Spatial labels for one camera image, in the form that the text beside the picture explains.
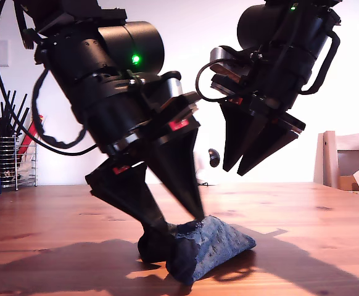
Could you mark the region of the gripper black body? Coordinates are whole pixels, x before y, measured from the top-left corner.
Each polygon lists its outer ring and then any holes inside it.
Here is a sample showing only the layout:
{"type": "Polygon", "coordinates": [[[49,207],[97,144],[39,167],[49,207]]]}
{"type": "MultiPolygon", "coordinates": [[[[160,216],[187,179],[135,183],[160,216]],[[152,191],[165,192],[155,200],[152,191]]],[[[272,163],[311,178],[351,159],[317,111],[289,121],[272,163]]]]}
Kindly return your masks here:
{"type": "Polygon", "coordinates": [[[227,95],[225,102],[262,115],[262,130],[278,120],[300,121],[287,110],[308,82],[318,56],[318,53],[289,50],[277,65],[276,54],[220,50],[218,90],[227,95]]]}
{"type": "Polygon", "coordinates": [[[151,161],[191,161],[199,97],[167,87],[79,87],[71,93],[77,119],[107,155],[151,161]]]}

